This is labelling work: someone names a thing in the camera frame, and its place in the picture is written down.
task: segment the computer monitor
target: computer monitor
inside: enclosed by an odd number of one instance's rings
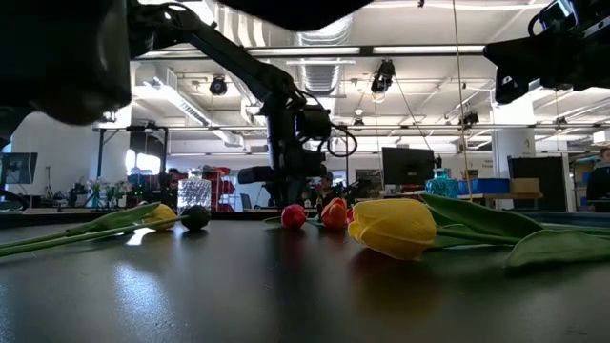
[[[435,154],[431,150],[383,148],[383,183],[419,185],[435,177]]]
[[[33,182],[38,152],[2,153],[0,184],[27,185]]]

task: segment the ceiling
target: ceiling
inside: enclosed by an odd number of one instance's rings
[[[499,10],[501,6],[539,5],[548,0],[529,1],[471,1],[458,0],[457,31],[460,45],[486,43],[520,38],[527,35],[527,24],[538,9]],[[372,6],[354,13],[350,36],[347,45],[438,45],[456,43],[454,11],[450,1],[428,0],[423,9],[416,7],[416,0],[409,1],[375,1]],[[291,46],[295,43],[295,34],[263,23],[257,26],[251,17],[241,16],[245,21],[240,26],[240,15],[236,13],[224,16],[223,9],[216,9],[214,3],[208,3],[210,9],[220,16],[219,27],[225,32],[230,28],[234,41],[244,44],[238,36],[246,30],[247,39],[252,44],[258,36],[263,37],[267,47]],[[177,77],[178,92],[186,94],[194,105],[218,125],[244,126],[255,125],[242,111],[242,97],[233,82],[229,81],[229,91],[223,96],[212,96],[210,82],[215,74],[225,71],[211,60],[189,60],[193,52],[177,53],[185,59],[165,59],[162,61],[140,62],[154,64],[158,71],[171,70]],[[333,96],[333,121],[352,124],[355,110],[362,110],[360,115],[366,125],[410,125],[414,121],[420,124],[456,124],[460,116],[460,99],[468,100],[467,110],[476,110],[481,122],[490,120],[492,109],[490,91],[494,88],[496,67],[479,56],[442,57],[394,57],[396,66],[395,83],[386,93],[382,103],[372,101],[370,80],[380,63],[379,57],[344,58],[354,61],[353,65],[341,67],[340,82]],[[288,59],[270,59],[266,62],[288,72],[298,85],[301,85],[299,66],[287,65]],[[538,91],[534,96],[536,120],[552,123],[558,115],[566,115],[572,122],[599,122],[610,120],[610,91],[593,89],[583,92]],[[190,126],[188,116],[176,106],[163,104],[158,99],[140,97],[132,109],[133,121],[153,120],[159,125]],[[587,107],[593,111],[580,113]],[[554,134],[553,130],[540,131],[537,134]],[[578,134],[592,133],[579,130]],[[359,131],[361,135],[415,135],[417,131]],[[457,132],[444,132],[442,135],[455,135]],[[176,132],[173,139],[217,139],[209,132]]]

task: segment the black ball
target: black ball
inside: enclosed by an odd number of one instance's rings
[[[199,231],[210,222],[210,212],[203,206],[195,205],[182,212],[187,218],[182,219],[182,225],[189,231]]]

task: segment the person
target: person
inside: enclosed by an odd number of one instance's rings
[[[609,148],[601,149],[600,159],[587,182],[587,200],[592,201],[595,212],[610,212]]]
[[[325,207],[336,197],[339,197],[339,194],[333,189],[333,173],[327,171],[320,176],[320,190],[317,195],[318,202],[322,204],[322,207]]]
[[[314,189],[311,189],[309,186],[305,186],[303,188],[303,192],[301,193],[301,198],[298,201],[298,204],[302,207],[308,209],[315,205],[315,201],[317,200],[317,193]]]

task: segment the tulip stem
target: tulip stem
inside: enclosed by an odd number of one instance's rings
[[[476,242],[481,242],[483,244],[505,244],[505,245],[515,245],[521,239],[514,237],[501,237],[492,234],[481,234],[474,232],[462,232],[448,229],[451,228],[451,225],[446,226],[444,228],[437,228],[437,234],[447,237],[453,238],[461,238],[468,239]]]
[[[52,240],[48,240],[48,241],[44,241],[44,242],[4,248],[4,249],[0,249],[0,257],[9,256],[12,254],[18,254],[18,253],[22,253],[22,252],[34,252],[37,250],[58,247],[58,246],[62,246],[62,245],[70,244],[70,243],[76,243],[76,242],[82,242],[82,241],[91,240],[91,239],[103,238],[103,237],[115,235],[118,233],[132,232],[136,229],[148,228],[148,227],[153,227],[155,225],[163,225],[163,224],[177,222],[177,221],[182,220],[187,217],[188,216],[178,216],[176,218],[160,220],[160,221],[153,222],[153,223],[130,225],[128,227],[123,227],[123,228],[118,228],[118,229],[110,229],[110,230],[104,230],[101,232],[94,232],[94,233],[85,233],[85,234],[79,234],[79,235],[72,236],[72,237],[52,239]]]
[[[281,221],[281,218],[282,217],[277,216],[277,217],[271,217],[271,218],[263,219],[263,223],[265,223],[265,224],[269,224],[269,223],[277,224],[277,223],[279,223]]]

